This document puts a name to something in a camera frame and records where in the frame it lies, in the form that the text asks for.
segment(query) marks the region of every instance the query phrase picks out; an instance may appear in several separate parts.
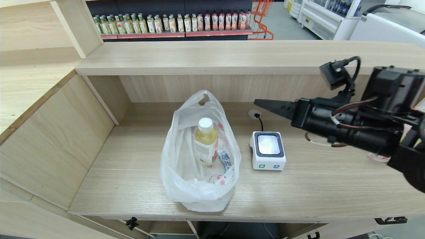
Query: bottle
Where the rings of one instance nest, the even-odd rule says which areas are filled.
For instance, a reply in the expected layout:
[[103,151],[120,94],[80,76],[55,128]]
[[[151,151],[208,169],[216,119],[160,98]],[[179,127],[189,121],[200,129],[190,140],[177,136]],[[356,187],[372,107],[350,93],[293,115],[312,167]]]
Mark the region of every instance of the bottle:
[[164,22],[164,30],[169,31],[170,30],[170,22],[168,21],[168,17],[166,14],[162,15],[162,21]]
[[232,14],[232,31],[235,31],[238,26],[238,14],[236,13],[236,10],[233,11]]
[[192,31],[198,31],[198,20],[194,13],[192,14]]
[[103,31],[102,31],[102,26],[100,25],[100,22],[99,22],[99,19],[97,19],[97,17],[93,17],[93,20],[94,20],[94,25],[96,26],[96,31],[99,33],[99,34],[103,34]]
[[176,20],[172,15],[170,15],[170,18],[168,19],[168,25],[170,26],[170,32],[175,33],[176,32]]
[[155,24],[151,17],[147,17],[147,27],[149,28],[150,33],[155,33]]
[[199,120],[195,130],[195,149],[198,159],[211,167],[217,158],[218,130],[210,118]]
[[155,24],[155,30],[157,33],[162,33],[162,23],[158,16],[155,16],[155,20],[153,21]]
[[177,25],[178,25],[178,31],[184,32],[184,24],[183,24],[183,18],[181,17],[181,14],[177,15]]
[[208,11],[205,14],[204,22],[205,22],[205,31],[210,31],[211,30],[211,18],[210,18],[210,12],[208,12]]
[[109,29],[111,31],[110,33],[112,35],[117,35],[118,34],[118,29],[116,28],[116,25],[113,22],[112,18],[110,16],[107,16],[106,18],[108,19],[108,26],[109,26]]
[[190,22],[189,15],[184,16],[184,26],[186,27],[186,32],[192,31],[192,23]]
[[238,29],[241,29],[242,14],[244,14],[244,11],[241,9],[241,12],[238,15],[238,25],[237,25]]
[[230,10],[227,11],[226,14],[226,31],[230,31],[232,29],[232,15],[230,14]]
[[245,13],[243,13],[242,16],[241,16],[241,27],[239,28],[242,31],[247,28],[247,26],[246,26],[247,20],[246,19],[247,19],[247,15]]
[[218,16],[217,16],[217,14],[215,13],[215,11],[213,11],[212,12],[212,30],[213,31],[217,31],[218,30]]
[[128,20],[126,15],[122,17],[124,18],[125,32],[127,32],[127,34],[132,34],[133,33],[132,23]]
[[141,31],[142,33],[147,33],[147,25],[146,25],[146,21],[145,21],[145,20],[144,20],[144,18],[143,18],[143,15],[140,13],[140,14],[138,15],[138,17],[139,17],[140,31]]
[[139,20],[137,20],[136,15],[131,15],[131,19],[133,20],[133,28],[134,28],[134,33],[139,34],[142,31],[140,30],[140,22]]
[[198,13],[198,16],[196,17],[196,21],[198,22],[198,31],[204,30],[204,18],[202,17],[201,13]]
[[109,29],[108,23],[105,21],[103,16],[100,16],[100,25],[102,26],[103,34],[110,35],[111,30]]
[[221,11],[220,15],[218,16],[218,30],[224,31],[224,13]]
[[116,23],[116,28],[118,28],[118,32],[120,34],[125,34],[124,24],[119,20],[118,16],[115,16],[115,23]]
[[248,9],[248,11],[246,12],[246,22],[245,25],[246,27],[249,27],[251,25],[251,9]]

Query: black cable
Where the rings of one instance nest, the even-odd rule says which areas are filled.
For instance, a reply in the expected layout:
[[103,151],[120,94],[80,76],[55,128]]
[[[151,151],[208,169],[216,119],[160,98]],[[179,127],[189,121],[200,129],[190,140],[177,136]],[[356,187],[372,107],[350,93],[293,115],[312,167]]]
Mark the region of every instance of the black cable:
[[263,128],[263,121],[261,120],[261,118],[260,118],[260,114],[254,114],[254,116],[257,118],[257,119],[259,119],[260,120],[260,124],[261,124],[261,131],[264,131],[264,128]]

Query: gray floor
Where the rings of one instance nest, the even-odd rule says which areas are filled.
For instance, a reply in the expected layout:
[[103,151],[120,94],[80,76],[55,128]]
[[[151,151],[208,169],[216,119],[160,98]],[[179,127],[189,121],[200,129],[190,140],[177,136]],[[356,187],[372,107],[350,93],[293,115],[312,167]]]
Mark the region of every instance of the gray floor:
[[320,38],[306,28],[301,28],[301,24],[289,15],[283,7],[283,2],[273,3],[267,17],[262,23],[274,34],[274,40],[319,40]]

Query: wooden counter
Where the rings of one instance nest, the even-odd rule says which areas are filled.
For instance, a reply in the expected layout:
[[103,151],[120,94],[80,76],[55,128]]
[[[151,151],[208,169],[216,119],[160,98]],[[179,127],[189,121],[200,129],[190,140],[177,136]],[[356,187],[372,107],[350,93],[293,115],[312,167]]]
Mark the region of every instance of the wooden counter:
[[[425,69],[425,50],[407,43],[353,41],[186,41],[105,43],[80,75],[320,74],[334,59],[362,58],[360,74],[380,65]],[[353,70],[355,64],[347,69]]]
[[1,143],[69,80],[74,47],[0,52]]
[[173,111],[181,103],[132,103],[91,166],[69,211],[107,218],[159,220],[306,221],[349,220],[425,213],[425,194],[398,171],[367,159],[353,147],[309,143],[304,131],[265,110],[264,130],[282,133],[287,163],[282,172],[253,170],[249,139],[260,123],[251,103],[224,103],[242,152],[241,176],[226,209],[188,211],[171,201],[159,178],[161,151]]

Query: orange shopping basket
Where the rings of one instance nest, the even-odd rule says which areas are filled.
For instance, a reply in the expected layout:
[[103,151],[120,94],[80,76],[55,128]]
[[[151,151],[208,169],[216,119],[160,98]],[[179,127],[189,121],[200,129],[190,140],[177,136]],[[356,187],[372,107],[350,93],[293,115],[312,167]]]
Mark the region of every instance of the orange shopping basket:
[[254,16],[254,26],[252,35],[248,40],[273,40],[273,33],[267,30],[267,26],[262,23],[263,17],[267,16],[274,0],[254,0],[252,2],[252,15]]

